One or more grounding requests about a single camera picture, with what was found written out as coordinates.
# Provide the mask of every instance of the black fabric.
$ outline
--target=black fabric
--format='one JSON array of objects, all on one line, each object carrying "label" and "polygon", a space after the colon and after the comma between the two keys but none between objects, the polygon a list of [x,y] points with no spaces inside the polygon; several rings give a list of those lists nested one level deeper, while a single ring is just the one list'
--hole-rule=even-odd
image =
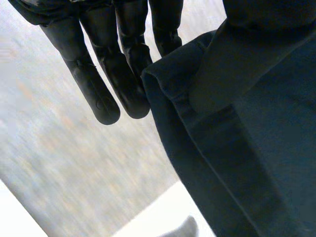
[{"label": "black fabric", "polygon": [[110,6],[112,0],[8,0],[12,6],[31,24],[49,24],[80,12],[103,6]]},{"label": "black fabric", "polygon": [[189,88],[215,35],[198,37],[143,72],[170,161],[218,237],[313,237],[316,39],[231,106],[196,113]]},{"label": "black fabric", "polygon": [[212,113],[231,104],[316,33],[314,0],[223,2],[228,18],[208,46],[190,89],[197,112]]}]

